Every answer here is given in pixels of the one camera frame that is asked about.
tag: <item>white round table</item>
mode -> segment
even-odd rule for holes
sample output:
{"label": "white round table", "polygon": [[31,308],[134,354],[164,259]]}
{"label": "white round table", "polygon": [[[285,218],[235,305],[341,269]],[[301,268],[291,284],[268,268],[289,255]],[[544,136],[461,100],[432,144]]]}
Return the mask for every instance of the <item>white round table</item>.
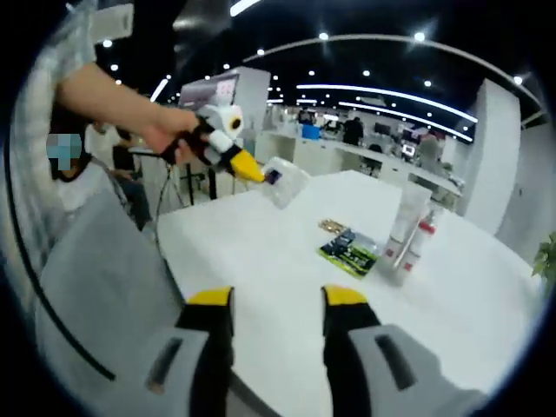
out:
{"label": "white round table", "polygon": [[320,288],[362,292],[383,323],[405,329],[462,388],[487,394],[529,337],[538,301],[531,269],[451,212],[407,283],[371,270],[357,280],[317,254],[332,218],[386,242],[401,190],[352,171],[313,178],[280,211],[256,191],[161,217],[162,251],[183,296],[235,287],[236,374],[284,417],[332,415],[322,361]]}

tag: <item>cable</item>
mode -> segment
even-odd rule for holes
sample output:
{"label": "cable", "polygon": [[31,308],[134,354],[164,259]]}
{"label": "cable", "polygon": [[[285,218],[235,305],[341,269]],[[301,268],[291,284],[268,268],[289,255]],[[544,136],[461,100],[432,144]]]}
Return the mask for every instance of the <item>cable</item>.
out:
{"label": "cable", "polygon": [[158,239],[158,219],[160,217],[160,207],[162,206],[162,198],[164,197],[164,190],[166,189],[166,186],[168,185],[168,182],[170,181],[170,175],[172,174],[172,168],[167,165],[167,169],[168,169],[168,175],[166,175],[166,180],[164,181],[164,184],[162,185],[162,188],[160,190],[160,197],[158,197],[158,204],[156,205],[155,242],[156,242],[156,248],[158,249],[158,252],[161,251],[160,250],[160,241]]}
{"label": "cable", "polygon": [[177,185],[175,184],[175,182],[173,184],[174,184],[175,194],[177,195],[177,199],[180,201],[180,204],[182,205],[182,209],[185,209],[186,207],[189,207],[189,206],[185,205],[185,202],[183,202],[182,195],[180,194],[180,189],[177,188]]}
{"label": "cable", "polygon": [[10,208],[10,220],[14,226],[14,235],[16,236],[16,244],[17,248],[19,249],[19,253],[21,254],[23,265],[25,266],[25,270],[29,279],[31,281],[31,286],[35,291],[36,296],[38,297],[39,301],[43,305],[44,310],[49,315],[50,319],[58,329],[58,331],[62,334],[63,338],[76,350],[76,352],[83,358],[84,361],[89,363],[100,375],[106,378],[109,381],[113,381],[116,376],[110,372],[106,367],[104,367],[99,361],[97,361],[92,354],[89,353],[87,349],[75,338],[75,336],[66,328],[63,324],[62,320],[56,314],[56,311],[50,304],[46,294],[43,292],[43,288],[41,287],[40,281],[38,276],[35,273],[35,269],[33,269],[29,257],[29,253],[27,252],[27,248],[25,247],[25,243],[23,242],[22,231],[19,228],[19,222],[17,220],[17,210],[16,204],[14,203],[14,194],[13,194],[13,184],[11,182],[11,171],[10,171],[10,138],[8,137],[7,140],[4,142],[4,153],[3,153],[3,165],[4,165],[4,174],[6,176],[6,191],[8,197],[8,206]]}

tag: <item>plastic bag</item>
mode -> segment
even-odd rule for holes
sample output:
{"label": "plastic bag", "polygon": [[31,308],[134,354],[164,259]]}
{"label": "plastic bag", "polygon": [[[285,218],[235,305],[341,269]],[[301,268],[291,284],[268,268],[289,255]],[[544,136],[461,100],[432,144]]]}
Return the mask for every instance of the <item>plastic bag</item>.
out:
{"label": "plastic bag", "polygon": [[310,175],[293,163],[281,158],[272,158],[262,172],[267,180],[258,186],[278,209],[286,208],[289,203],[307,186]]}

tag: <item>gray cushion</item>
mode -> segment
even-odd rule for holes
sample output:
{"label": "gray cushion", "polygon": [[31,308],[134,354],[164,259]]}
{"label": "gray cushion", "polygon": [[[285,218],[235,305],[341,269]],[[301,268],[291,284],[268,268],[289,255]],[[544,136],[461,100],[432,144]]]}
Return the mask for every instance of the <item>gray cushion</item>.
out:
{"label": "gray cushion", "polygon": [[[40,280],[66,327],[116,377],[129,372],[131,353],[172,326],[181,309],[156,247],[109,191],[76,214]],[[55,375],[86,404],[97,401],[110,382],[74,351],[39,301],[35,318],[39,351]]]}

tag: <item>plaid shirt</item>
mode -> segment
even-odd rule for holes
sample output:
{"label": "plaid shirt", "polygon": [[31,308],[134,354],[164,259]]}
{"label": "plaid shirt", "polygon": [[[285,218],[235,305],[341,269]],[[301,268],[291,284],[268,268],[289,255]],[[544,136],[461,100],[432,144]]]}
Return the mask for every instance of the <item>plaid shirt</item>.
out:
{"label": "plaid shirt", "polygon": [[[44,45],[19,92],[10,130],[10,171],[17,224],[31,264],[39,276],[67,221],[46,155],[56,86],[84,64],[96,60],[90,39],[96,0],[82,0],[75,8],[68,8],[68,15]],[[3,267],[23,312],[29,313],[34,293],[16,244],[3,167],[0,169],[0,207]]]}

